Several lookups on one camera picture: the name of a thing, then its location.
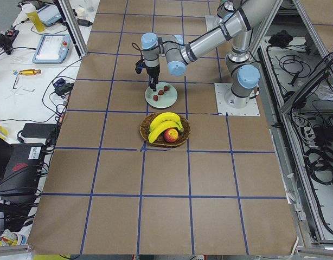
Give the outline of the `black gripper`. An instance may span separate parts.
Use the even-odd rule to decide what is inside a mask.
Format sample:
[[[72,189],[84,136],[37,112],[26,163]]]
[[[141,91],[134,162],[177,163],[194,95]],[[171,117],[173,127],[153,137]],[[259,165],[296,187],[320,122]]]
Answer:
[[[156,92],[156,86],[159,83],[159,74],[160,74],[160,66],[155,67],[146,67],[147,74],[149,75],[149,87],[152,91]]]

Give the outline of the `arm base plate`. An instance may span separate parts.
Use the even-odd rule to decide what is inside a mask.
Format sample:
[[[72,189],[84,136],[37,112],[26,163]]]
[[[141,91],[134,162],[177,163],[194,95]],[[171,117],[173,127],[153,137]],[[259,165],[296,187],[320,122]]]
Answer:
[[[254,90],[249,97],[237,97],[231,83],[215,83],[217,113],[223,116],[260,116]]]
[[[207,31],[210,31],[211,29],[217,27],[219,23],[223,21],[222,18],[212,15],[206,15],[205,20],[206,20]]]

